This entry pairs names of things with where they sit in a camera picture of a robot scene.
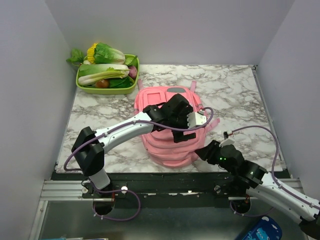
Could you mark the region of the pink student backpack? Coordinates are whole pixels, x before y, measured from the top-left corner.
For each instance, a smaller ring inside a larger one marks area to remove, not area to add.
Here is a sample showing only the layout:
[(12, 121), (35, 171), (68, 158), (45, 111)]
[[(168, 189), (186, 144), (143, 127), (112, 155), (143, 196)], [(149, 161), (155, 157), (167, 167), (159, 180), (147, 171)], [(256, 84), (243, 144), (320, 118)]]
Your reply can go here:
[[(138, 114), (148, 105), (167, 102), (174, 94), (184, 96), (195, 111), (199, 111), (203, 104), (195, 93), (196, 81), (192, 81), (189, 88), (184, 86), (153, 86), (144, 87), (142, 80), (137, 80), (139, 92), (134, 101), (134, 114)], [(204, 128), (194, 131), (196, 138), (175, 143), (172, 131), (165, 129), (141, 135), (140, 138), (150, 158), (157, 164), (167, 168), (182, 168), (191, 165), (198, 155), (195, 150), (203, 148), (207, 133), (220, 123), (220, 119), (214, 119)]]

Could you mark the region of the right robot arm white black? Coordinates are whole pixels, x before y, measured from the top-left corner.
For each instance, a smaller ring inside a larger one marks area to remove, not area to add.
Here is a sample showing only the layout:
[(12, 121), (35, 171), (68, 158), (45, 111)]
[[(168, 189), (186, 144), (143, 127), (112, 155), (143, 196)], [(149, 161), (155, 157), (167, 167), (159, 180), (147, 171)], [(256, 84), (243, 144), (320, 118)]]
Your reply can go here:
[(255, 197), (286, 214), (308, 236), (320, 238), (320, 201), (309, 197), (284, 182), (262, 166), (246, 160), (232, 144), (213, 140), (195, 150), (198, 157), (211, 165), (218, 165), (234, 176), (230, 191), (241, 196)]

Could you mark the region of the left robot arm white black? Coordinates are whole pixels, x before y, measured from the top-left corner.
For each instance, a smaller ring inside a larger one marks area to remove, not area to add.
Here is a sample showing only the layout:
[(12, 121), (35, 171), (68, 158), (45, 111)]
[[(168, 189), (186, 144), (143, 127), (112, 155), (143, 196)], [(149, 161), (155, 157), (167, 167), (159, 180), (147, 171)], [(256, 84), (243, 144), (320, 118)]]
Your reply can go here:
[(135, 137), (169, 129), (174, 143), (195, 138), (194, 133), (184, 134), (196, 125), (196, 111), (188, 100), (177, 93), (167, 102), (146, 106), (132, 118), (114, 126), (92, 130), (83, 128), (72, 149), (85, 177), (94, 184), (93, 191), (101, 198), (111, 191), (111, 180), (104, 169), (105, 154)]

